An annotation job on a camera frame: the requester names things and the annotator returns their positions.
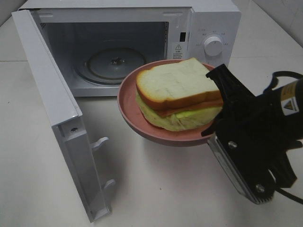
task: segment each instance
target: bread slice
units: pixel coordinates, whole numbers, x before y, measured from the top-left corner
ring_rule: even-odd
[[[136,85],[141,99],[154,110],[177,109],[221,99],[209,70],[197,59],[165,64],[141,71]]]

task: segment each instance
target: control panel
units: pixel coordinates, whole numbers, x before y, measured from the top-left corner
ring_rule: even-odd
[[[213,66],[228,65],[236,38],[240,12],[194,14],[188,57]]]

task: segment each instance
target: sandwich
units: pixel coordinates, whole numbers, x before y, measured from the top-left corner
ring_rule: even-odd
[[[152,124],[169,131],[203,126],[221,111],[223,100],[209,70],[197,59],[143,70],[136,77],[136,101]]]

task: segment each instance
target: microwave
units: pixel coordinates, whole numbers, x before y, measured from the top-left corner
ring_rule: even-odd
[[[101,179],[75,96],[116,96],[153,61],[228,65],[241,13],[231,0],[28,0],[12,13],[50,125],[92,222],[108,214],[114,179]]]

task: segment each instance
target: microwave door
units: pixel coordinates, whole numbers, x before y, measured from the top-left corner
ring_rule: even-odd
[[[12,16],[54,135],[92,222],[110,212],[107,190],[115,181],[100,181],[93,156],[108,138],[89,143],[82,112],[35,22],[37,18],[29,10]]]

